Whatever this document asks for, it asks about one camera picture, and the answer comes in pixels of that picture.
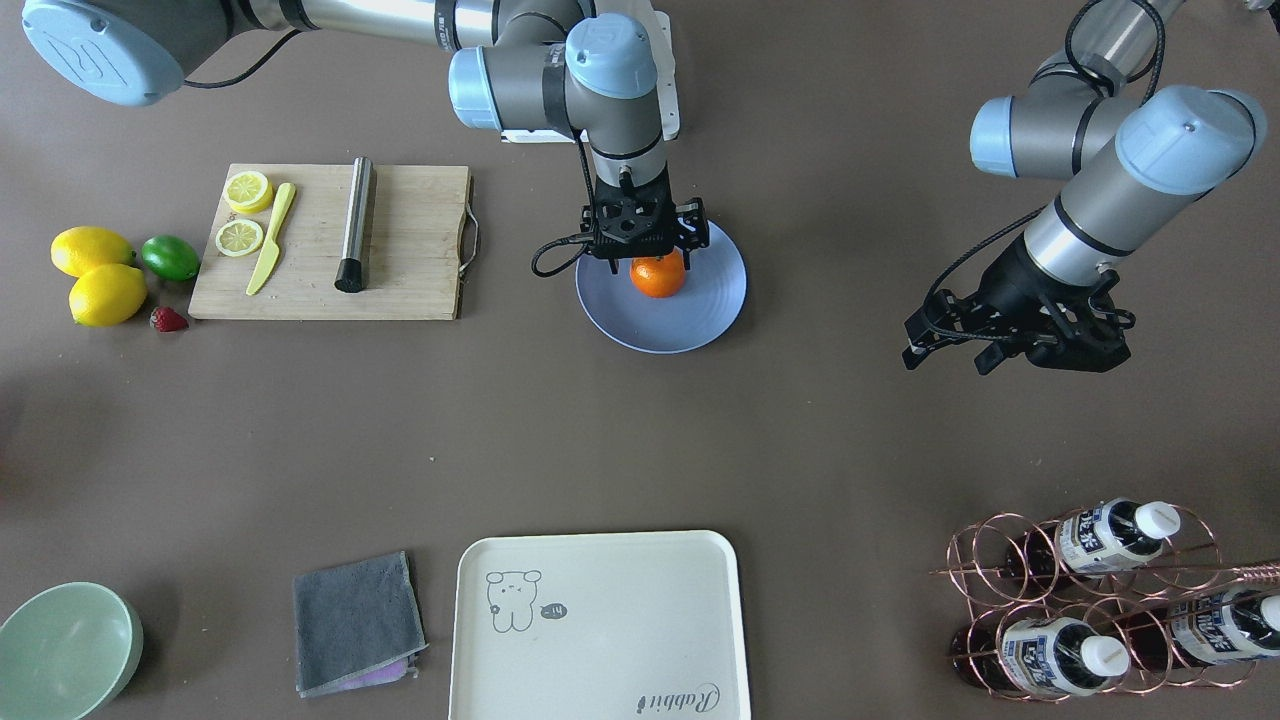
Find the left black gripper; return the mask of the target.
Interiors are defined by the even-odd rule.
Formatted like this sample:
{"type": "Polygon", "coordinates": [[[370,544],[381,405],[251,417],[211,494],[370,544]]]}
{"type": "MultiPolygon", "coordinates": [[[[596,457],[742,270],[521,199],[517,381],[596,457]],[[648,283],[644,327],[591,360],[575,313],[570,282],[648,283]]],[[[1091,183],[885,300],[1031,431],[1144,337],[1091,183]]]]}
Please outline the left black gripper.
{"type": "Polygon", "coordinates": [[[913,370],[938,348],[980,340],[987,346],[974,364],[982,375],[1018,355],[1047,369],[1108,372],[1132,356],[1124,332],[1137,322],[1110,297],[1117,282],[1107,269],[1084,286],[1064,284],[1016,240],[986,269],[974,293],[929,292],[905,322],[904,365],[913,370]]]}

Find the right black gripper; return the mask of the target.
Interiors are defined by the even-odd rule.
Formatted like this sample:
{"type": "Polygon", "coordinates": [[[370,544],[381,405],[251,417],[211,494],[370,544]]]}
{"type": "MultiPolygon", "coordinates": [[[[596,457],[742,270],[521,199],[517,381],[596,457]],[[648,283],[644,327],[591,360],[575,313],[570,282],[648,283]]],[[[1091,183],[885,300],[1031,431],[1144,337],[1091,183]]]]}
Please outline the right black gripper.
{"type": "Polygon", "coordinates": [[[710,231],[703,201],[699,197],[676,205],[671,196],[669,169],[644,184],[625,182],[613,186],[584,172],[594,184],[584,206],[581,231],[582,252],[607,260],[617,272],[617,261],[626,258],[662,258],[677,250],[689,268],[689,255],[710,243],[710,231]]]}

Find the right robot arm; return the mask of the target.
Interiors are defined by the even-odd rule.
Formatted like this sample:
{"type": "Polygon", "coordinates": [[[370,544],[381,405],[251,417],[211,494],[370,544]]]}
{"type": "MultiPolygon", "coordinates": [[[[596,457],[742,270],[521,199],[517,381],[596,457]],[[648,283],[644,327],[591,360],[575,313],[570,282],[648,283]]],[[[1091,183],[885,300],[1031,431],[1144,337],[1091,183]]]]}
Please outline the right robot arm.
{"type": "Polygon", "coordinates": [[[563,245],[617,269],[675,255],[689,268],[710,245],[700,199],[672,195],[666,64],[652,5],[599,1],[23,1],[29,46],[77,88],[124,108],[182,88],[238,85],[195,74],[228,44],[274,33],[401,45],[442,55],[458,122],[548,132],[576,143],[588,199],[563,245]]]}

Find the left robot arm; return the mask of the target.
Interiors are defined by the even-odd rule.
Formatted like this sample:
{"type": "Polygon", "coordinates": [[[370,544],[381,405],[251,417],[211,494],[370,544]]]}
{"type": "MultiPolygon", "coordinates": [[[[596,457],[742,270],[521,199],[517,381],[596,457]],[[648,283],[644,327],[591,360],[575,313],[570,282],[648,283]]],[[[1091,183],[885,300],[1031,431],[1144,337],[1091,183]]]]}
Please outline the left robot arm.
{"type": "Polygon", "coordinates": [[[959,297],[936,281],[906,319],[902,361],[982,341],[988,374],[1036,366],[1102,373],[1125,363],[1132,313],[1111,299],[1117,265],[1183,209],[1251,164],[1268,122],[1249,95],[1158,87],[1176,1],[1089,1],[1027,91],[975,114],[973,164],[995,176],[1060,179],[1042,209],[1006,228],[1012,242],[959,297]]]}

